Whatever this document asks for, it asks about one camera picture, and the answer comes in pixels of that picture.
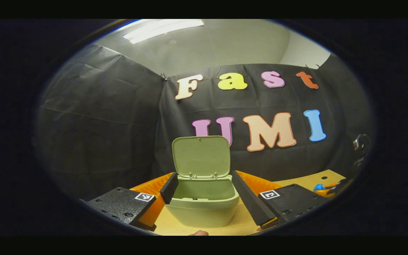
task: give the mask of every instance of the peach letter m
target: peach letter m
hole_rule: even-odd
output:
[[[297,143],[290,127],[290,113],[277,113],[272,126],[269,126],[259,115],[246,116],[243,122],[248,124],[250,129],[251,143],[246,147],[250,152],[261,151],[265,148],[265,145],[261,143],[261,137],[270,148],[275,146],[277,137],[279,137],[278,147],[293,146]]]

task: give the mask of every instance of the finger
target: finger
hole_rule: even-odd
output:
[[[198,232],[194,233],[194,234],[190,234],[189,236],[208,236],[209,233],[207,233],[206,231],[201,231],[199,230]]]

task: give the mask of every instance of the orange object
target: orange object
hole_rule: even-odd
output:
[[[243,179],[248,187],[250,187],[251,191],[256,194],[256,196],[258,196],[261,192],[276,190],[282,187],[279,184],[267,181],[266,179],[262,179],[248,173],[240,172],[237,170],[236,173],[238,173],[238,175]]]
[[[314,192],[317,193],[317,194],[319,194],[319,195],[321,195],[321,196],[323,196],[323,197],[333,197],[333,196],[335,195],[335,193],[327,194],[329,191],[330,191],[330,189],[327,189],[327,190],[317,190],[317,191],[314,191]]]
[[[269,224],[272,224],[274,222],[278,221],[278,218],[275,217],[274,219],[272,219],[271,221],[267,221],[266,223],[262,224],[262,226],[268,226]]]
[[[310,89],[318,89],[319,85],[313,83],[311,79],[313,78],[311,75],[306,74],[305,72],[299,72],[296,74],[298,77],[301,78],[301,80],[305,83],[307,87]]]
[[[172,175],[173,172],[164,176],[160,176],[143,184],[139,184],[138,186],[130,189],[136,192],[155,195],[155,197],[157,198],[138,220],[139,223],[151,228],[154,226],[155,221],[157,220],[158,216],[160,215],[160,212],[165,206],[165,201],[163,200],[163,197],[160,194],[160,190],[163,188],[163,186],[166,184],[166,182]]]
[[[339,184],[339,182],[341,182],[341,181],[338,181],[338,182],[335,182],[335,183],[332,183],[332,184],[328,184],[328,185],[324,185],[324,188],[329,189],[329,188],[336,187]]]

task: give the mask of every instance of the black fabric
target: black fabric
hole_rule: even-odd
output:
[[[97,45],[63,65],[40,104],[38,140],[66,194],[87,200],[149,180],[163,81]]]
[[[276,71],[284,79],[283,87],[264,85],[261,73]],[[319,89],[307,87],[296,74],[304,71],[313,77]],[[222,90],[217,84],[220,75],[239,73],[248,84],[246,89]],[[191,97],[176,100],[178,79],[202,74]],[[345,135],[345,116],[333,87],[319,70],[281,64],[240,64],[211,67],[169,77],[160,98],[160,118],[155,134],[154,164],[151,178],[174,171],[171,143],[177,137],[195,136],[192,122],[209,119],[209,135],[221,135],[220,117],[233,117],[231,169],[243,171],[269,181],[306,176],[324,170]],[[309,140],[311,127],[303,115],[307,110],[319,110],[322,128],[327,137],[318,142]],[[296,145],[249,152],[249,127],[242,121],[248,115],[260,115],[272,125],[277,113],[291,114],[290,125]]]
[[[374,105],[364,86],[351,68],[340,58],[331,54],[319,68],[320,76],[327,81],[337,95],[342,113],[346,118],[346,133],[351,140],[359,134],[367,134],[371,141],[376,139]]]
[[[326,168],[346,178],[355,177],[361,167],[353,165],[358,160],[354,153],[353,140],[360,134],[368,135],[371,142],[376,140],[373,104],[363,89],[366,84],[362,84],[350,68],[334,54],[320,66],[319,76],[332,87],[341,105],[340,112],[346,116],[345,133],[339,146],[331,153],[332,158]]]

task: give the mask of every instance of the white wall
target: white wall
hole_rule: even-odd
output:
[[[172,76],[240,63],[322,65],[330,52],[288,28],[263,19],[203,19],[204,26],[162,34],[131,44],[130,29],[95,42],[128,56],[157,74]]]
[[[317,65],[321,66],[328,57],[330,51],[301,34],[290,31],[288,48],[280,63],[317,69]]]

